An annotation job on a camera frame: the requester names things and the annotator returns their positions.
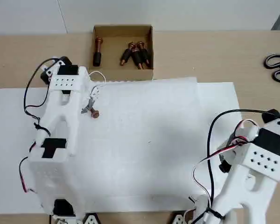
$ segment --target white wall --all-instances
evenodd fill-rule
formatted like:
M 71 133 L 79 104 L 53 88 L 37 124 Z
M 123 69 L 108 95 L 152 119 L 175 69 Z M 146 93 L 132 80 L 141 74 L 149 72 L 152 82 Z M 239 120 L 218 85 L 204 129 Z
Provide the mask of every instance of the white wall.
M 270 30 L 280 0 L 0 0 L 0 34 L 89 32 L 95 24 L 155 30 Z
M 66 33 L 57 0 L 0 0 L 0 34 Z

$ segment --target electrical wire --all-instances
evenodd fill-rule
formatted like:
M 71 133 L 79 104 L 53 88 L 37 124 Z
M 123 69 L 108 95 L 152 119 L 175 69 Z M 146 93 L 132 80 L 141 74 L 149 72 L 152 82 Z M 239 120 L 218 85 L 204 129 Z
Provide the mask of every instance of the electrical wire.
M 26 105 L 26 98 L 27 98 L 28 88 L 29 88 L 29 86 L 30 86 L 30 84 L 31 84 L 31 82 L 32 82 L 32 80 L 33 80 L 33 78 L 34 78 L 34 76 L 36 75 L 36 73 L 38 72 L 38 70 L 39 70 L 46 62 L 49 62 L 49 61 L 55 61 L 55 63 L 57 63 L 57 62 L 59 61 L 59 59 L 58 59 L 58 58 L 49 58 L 49 59 L 46 59 L 46 60 L 44 60 L 44 61 L 35 69 L 35 71 L 34 71 L 34 73 L 32 74 L 30 80 L 28 81 L 28 84 L 27 84 L 26 89 L 25 89 L 24 99 L 23 99 L 23 107 L 24 107 L 24 112 L 25 112 L 28 116 L 30 116 L 30 117 L 32 117 L 32 118 L 34 118 L 34 119 L 37 120 L 37 123 L 34 123 L 36 129 L 42 129 L 42 130 L 46 131 L 46 132 L 48 133 L 48 135 L 50 136 L 51 133 L 48 131 L 48 129 L 46 129 L 45 127 L 41 127 L 41 126 L 40 126 L 41 118 L 38 117 L 38 116 L 36 116 L 36 115 L 34 115 L 34 114 L 31 114 L 30 112 L 27 111 L 27 109 L 28 109 L 29 107 L 41 107 L 42 105 L 44 105 L 44 103 L 46 102 L 47 97 L 48 97 L 49 85 L 48 85 L 48 88 L 47 88 L 47 92 L 46 92 L 45 99 L 43 100 L 43 102 L 42 102 L 41 104 L 39 104 L 39 105 Z
M 208 133 L 208 138 L 207 138 L 207 148 L 206 148 L 206 152 L 207 152 L 207 157 L 210 156 L 210 138 L 211 138 L 211 133 L 212 133 L 212 130 L 213 130 L 213 127 L 215 125 L 215 122 L 220 118 L 222 117 L 223 115 L 225 114 L 228 114 L 228 113 L 234 113 L 234 112 L 253 112 L 253 113 L 265 113 L 265 114 L 270 114 L 270 115 L 273 115 L 276 119 L 277 118 L 280 118 L 280 116 L 277 116 L 276 114 L 273 114 L 273 113 L 270 113 L 270 112 L 267 112 L 267 111 L 262 111 L 262 110 L 252 110 L 252 109 L 235 109 L 235 110 L 229 110 L 229 111 L 225 111 L 225 112 L 222 112 L 220 113 L 219 115 L 217 115 L 211 125 L 210 125 L 210 129 L 209 129 L 209 133 Z M 212 173 L 212 170 L 211 170 L 211 164 L 210 164 L 210 161 L 208 160 L 207 161 L 208 163 L 208 170 L 209 170 L 209 175 L 210 175 L 210 187 L 211 187 L 211 190 L 210 190 L 210 206 L 212 205 L 213 201 L 214 201 L 214 177 L 213 177 L 213 173 Z
M 186 215 L 187 215 L 187 213 L 190 212 L 190 211 L 195 211 L 195 210 L 196 210 L 196 208 L 194 208 L 194 209 L 189 209 L 189 210 L 186 210 L 186 211 L 184 212 L 182 218 L 183 218 L 183 221 L 184 221 L 185 223 L 187 223 L 187 222 L 186 222 Z
M 247 121 L 249 121 L 249 122 L 251 122 L 252 124 L 254 124 L 255 126 L 257 126 L 258 131 L 260 130 L 260 126 L 257 124 L 256 121 L 254 121 L 254 120 L 252 120 L 252 119 L 244 119 L 244 120 L 241 120 L 241 121 L 237 124 L 237 126 L 235 127 L 235 129 L 234 129 L 234 131 L 233 131 L 233 136 L 234 136 L 234 137 L 237 136 L 237 135 L 236 135 L 236 131 L 237 131 L 240 127 L 244 127 L 244 123 L 247 122 Z
M 22 172 L 21 172 L 21 165 L 22 165 L 22 163 L 23 163 L 26 159 L 28 159 L 28 156 L 24 157 L 24 158 L 20 161 L 20 164 L 19 164 L 20 179 L 21 179 L 22 187 L 23 187 L 23 190 L 24 190 L 25 193 L 27 193 L 28 191 L 27 191 L 27 188 L 26 188 L 26 186 L 25 186 L 24 178 L 23 178 L 23 175 L 22 175 Z
M 230 146 L 226 146 L 224 148 L 221 148 L 219 150 L 217 150 L 216 152 L 214 152 L 213 154 L 211 154 L 210 156 L 200 160 L 194 167 L 193 167 L 193 170 L 192 170 L 192 178 L 194 180 L 194 182 L 206 193 L 207 195 L 207 198 L 208 198 L 208 203 L 209 203 L 209 206 L 211 205 L 211 200 L 210 200 L 210 194 L 208 192 L 208 190 L 195 178 L 195 171 L 196 171 L 196 168 L 197 166 L 204 162 L 204 161 L 208 161 L 210 160 L 211 158 L 213 158 L 214 156 L 216 155 L 219 155 L 221 153 L 224 153 L 226 151 L 229 151 L 229 150 L 232 150 L 232 149 L 235 149 L 239 144 L 234 144 L 234 145 L 230 145 Z
M 36 142 L 34 142 L 30 149 L 29 149 L 29 152 L 31 152 L 32 148 L 36 145 Z M 21 184 L 22 184 L 22 187 L 23 187 L 23 191 L 25 193 L 27 192 L 33 192 L 33 193 L 36 193 L 35 190 L 31 189 L 31 188 L 26 188 L 26 184 L 25 184 L 25 181 L 24 181 L 24 177 L 23 177 L 23 174 L 22 174 L 22 171 L 21 171 L 21 165 L 22 163 L 28 158 L 28 156 L 24 157 L 21 161 L 20 161 L 20 164 L 19 164 L 19 175 L 20 175 L 20 180 L 21 180 Z
M 205 214 L 206 211 L 204 211 L 202 214 L 200 214 L 200 216 L 198 216 L 193 222 L 191 222 L 191 224 L 195 224 L 197 223 Z
M 106 82 L 107 82 L 106 77 L 105 77 L 104 74 L 103 74 L 102 72 L 100 72 L 100 71 L 92 71 L 91 73 L 89 73 L 90 80 L 91 80 L 91 76 L 92 76 L 94 73 L 100 74 L 100 75 L 103 77 L 104 82 L 103 82 L 103 84 L 101 84 L 101 85 L 96 85 L 96 86 L 94 86 L 94 87 L 92 88 L 92 90 L 91 90 L 91 92 L 90 92 L 89 99 L 93 96 L 92 94 L 93 94 L 93 91 L 94 91 L 95 89 L 98 89 L 99 87 L 103 87 L 103 86 L 106 84 Z

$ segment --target white wire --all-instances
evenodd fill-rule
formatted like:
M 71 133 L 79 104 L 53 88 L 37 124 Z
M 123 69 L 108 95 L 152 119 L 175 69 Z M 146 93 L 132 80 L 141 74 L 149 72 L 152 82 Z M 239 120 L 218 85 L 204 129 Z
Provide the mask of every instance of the white wire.
M 193 209 L 189 209 L 189 210 L 186 210 L 185 213 L 183 214 L 183 221 L 185 222 L 186 224 L 186 214 L 189 212 L 189 211 L 194 211 L 196 208 L 193 208 Z
M 92 71 L 91 73 L 89 73 L 89 78 L 90 78 L 90 80 L 91 80 L 91 76 L 92 76 L 94 73 L 100 74 L 100 75 L 103 77 L 104 82 L 103 82 L 103 84 L 101 84 L 101 85 L 96 85 L 96 86 L 94 86 L 94 87 L 92 88 L 92 90 L 91 90 L 91 92 L 90 92 L 89 98 L 92 96 L 92 92 L 93 92 L 95 89 L 104 86 L 104 85 L 106 84 L 106 82 L 107 82 L 106 77 L 105 77 L 104 74 L 103 74 L 102 72 L 100 72 L 100 71 Z
M 256 121 L 254 121 L 254 120 L 252 120 L 252 119 L 244 119 L 244 120 L 241 120 L 241 121 L 239 122 L 240 125 L 239 125 L 238 128 L 235 130 L 235 132 L 234 132 L 235 135 L 236 135 L 237 130 L 238 130 L 240 127 L 243 128 L 243 127 L 244 127 L 244 123 L 247 122 L 247 121 L 250 121 L 252 124 L 254 124 L 255 126 L 257 126 L 258 131 L 260 130 L 260 126 L 259 126 L 259 124 L 258 124 Z
M 90 79 L 91 79 L 91 75 L 93 75 L 94 73 L 100 74 L 104 78 L 104 84 L 106 83 L 106 77 L 100 71 L 92 71 L 91 73 L 89 73 Z
M 238 146 L 238 145 L 235 145 L 234 147 L 231 147 L 231 148 L 228 148 L 228 149 L 226 149 L 226 150 L 223 150 L 222 152 L 220 152 L 220 153 L 218 153 L 218 154 L 215 154 L 215 155 L 212 155 L 212 156 L 209 157 L 209 158 L 205 158 L 205 159 L 201 160 L 199 163 L 197 163 L 197 164 L 193 167 L 192 179 L 193 179 L 193 181 L 206 193 L 210 206 L 211 206 L 210 194 L 209 194 L 208 190 L 207 190 L 201 183 L 199 183 L 199 182 L 196 180 L 196 178 L 195 178 L 195 170 L 196 170 L 197 166 L 198 166 L 200 163 L 202 163 L 202 162 L 204 162 L 204 161 L 207 161 L 207 160 L 210 160 L 211 158 L 213 158 L 213 157 L 216 156 L 216 155 L 219 155 L 219 154 L 221 154 L 221 153 L 224 153 L 224 152 L 227 152 L 227 151 L 229 151 L 229 150 L 235 149 L 237 146 Z

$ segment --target red wire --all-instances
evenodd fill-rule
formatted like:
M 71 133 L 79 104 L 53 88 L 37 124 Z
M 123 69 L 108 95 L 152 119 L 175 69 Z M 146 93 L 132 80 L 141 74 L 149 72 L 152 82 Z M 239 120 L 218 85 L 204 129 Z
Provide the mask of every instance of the red wire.
M 23 190 L 24 190 L 25 193 L 27 193 L 27 188 L 26 188 L 26 186 L 25 186 L 24 177 L 23 177 L 22 172 L 21 172 L 21 164 L 22 164 L 22 162 L 24 162 L 27 158 L 28 158 L 28 156 L 27 156 L 27 157 L 24 157 L 24 158 L 21 160 L 20 164 L 19 164 L 20 179 L 21 179 L 22 187 L 23 187 Z
M 33 144 L 31 145 L 30 149 L 29 149 L 29 152 L 31 152 L 32 148 L 36 145 L 36 142 L 33 142 Z M 20 164 L 19 164 L 19 174 L 20 174 L 20 180 L 21 180 L 21 183 L 22 183 L 22 187 L 23 187 L 23 191 L 25 193 L 28 192 L 28 189 L 26 188 L 26 185 L 25 185 L 25 181 L 24 181 L 24 177 L 23 177 L 23 174 L 22 174 L 22 171 L 21 171 L 21 165 L 22 163 L 28 158 L 28 156 L 24 157 L 21 161 L 20 161 Z

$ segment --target black wire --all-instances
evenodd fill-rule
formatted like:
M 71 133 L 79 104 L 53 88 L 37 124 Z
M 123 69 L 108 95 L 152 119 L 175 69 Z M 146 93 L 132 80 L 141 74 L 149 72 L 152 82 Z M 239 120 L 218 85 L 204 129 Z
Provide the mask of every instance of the black wire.
M 270 115 L 273 115 L 276 119 L 277 118 L 280 118 L 280 116 L 277 116 L 276 114 L 273 114 L 273 113 L 270 113 L 270 112 L 267 112 L 267 111 L 261 111 L 261 110 L 251 110 L 251 109 L 235 109 L 235 110 L 229 110 L 229 111 L 225 111 L 223 113 L 220 113 L 219 115 L 217 115 L 211 125 L 210 125 L 210 129 L 209 129 L 209 134 L 208 134 L 208 137 L 207 137 L 207 148 L 206 148 L 206 153 L 207 153 L 207 157 L 210 156 L 210 137 L 211 137 L 211 132 L 213 130 L 213 127 L 214 127 L 214 124 L 215 122 L 223 115 L 225 114 L 228 114 L 228 113 L 233 113 L 233 112 L 253 112 L 253 113 L 266 113 L 266 114 L 270 114 Z M 213 177 L 213 173 L 212 173 L 212 170 L 211 170 L 211 165 L 210 165 L 210 161 L 208 160 L 207 161 L 207 165 L 208 165 L 208 169 L 209 169 L 209 174 L 210 174 L 210 202 L 211 204 L 213 203 L 214 201 L 214 177 Z
M 25 182 L 24 182 L 24 178 L 23 178 L 23 175 L 22 175 L 22 172 L 21 172 L 21 165 L 22 163 L 28 158 L 28 156 L 24 157 L 21 161 L 20 161 L 20 164 L 19 164 L 19 175 L 20 175 L 20 179 L 21 179 L 21 184 L 22 184 L 22 187 L 23 187 L 23 190 L 25 193 L 27 193 L 27 188 L 26 188 L 26 185 L 25 185 Z
M 29 108 L 29 107 L 40 107 L 40 106 L 44 105 L 44 103 L 46 102 L 47 97 L 48 97 L 49 85 L 48 85 L 46 97 L 45 97 L 44 101 L 43 101 L 41 104 L 39 104 L 39 105 L 26 105 L 26 98 L 27 98 L 28 88 L 29 88 L 29 86 L 30 86 L 30 84 L 31 84 L 31 82 L 32 82 L 32 80 L 33 80 L 33 78 L 34 78 L 34 76 L 36 75 L 36 73 L 38 72 L 38 70 L 41 68 L 41 66 L 44 65 L 46 62 L 49 62 L 49 61 L 55 61 L 55 63 L 56 63 L 58 60 L 59 60 L 58 58 L 49 58 L 49 59 L 46 59 L 46 60 L 44 60 L 44 61 L 35 69 L 34 73 L 32 74 L 32 76 L 31 76 L 31 78 L 30 78 L 30 80 L 29 80 L 29 82 L 28 82 L 28 84 L 27 84 L 27 86 L 26 86 L 25 93 L 24 93 L 24 99 L 23 99 L 24 112 L 25 112 L 28 116 L 30 116 L 30 117 L 32 117 L 32 118 L 34 118 L 34 119 L 37 120 L 38 124 L 35 125 L 36 128 L 38 127 L 39 129 L 45 130 L 49 135 L 50 135 L 50 132 L 49 132 L 46 128 L 41 127 L 41 126 L 39 125 L 41 118 L 40 118 L 40 117 L 37 117 L 36 115 L 31 114 L 30 112 L 27 111 L 27 108 Z
M 26 86 L 25 93 L 24 93 L 24 100 L 23 100 L 23 101 L 24 101 L 24 102 L 23 102 L 24 112 L 25 112 L 27 115 L 29 115 L 29 116 L 33 117 L 34 119 L 36 119 L 38 122 L 40 121 L 40 118 L 37 117 L 37 116 L 35 116 L 35 115 L 33 115 L 33 114 L 31 114 L 31 113 L 29 113 L 29 112 L 27 111 L 27 108 L 28 108 L 28 107 L 40 107 L 40 106 L 42 106 L 42 105 L 45 103 L 46 99 L 47 99 L 49 87 L 48 87 L 48 89 L 47 89 L 47 94 L 46 94 L 45 100 L 44 100 L 40 105 L 28 105 L 28 106 L 26 106 L 27 92 L 28 92 L 28 88 L 29 88 L 29 86 L 30 86 L 30 84 L 31 84 L 31 82 L 32 82 L 32 80 L 33 80 L 33 78 L 34 78 L 34 76 L 36 75 L 36 73 L 38 72 L 38 70 L 42 67 L 42 65 L 44 65 L 46 62 L 53 61 L 53 60 L 56 62 L 58 59 L 56 59 L 56 58 L 49 58 L 49 59 L 46 59 L 46 60 L 44 60 L 44 61 L 35 69 L 34 73 L 32 74 L 32 76 L 31 76 L 31 78 L 30 78 L 30 80 L 29 80 L 29 82 L 28 82 L 28 84 L 27 84 L 27 86 Z
M 200 215 L 198 216 L 193 222 L 191 222 L 191 224 L 195 224 L 196 222 L 198 222 L 205 214 L 205 211 Z

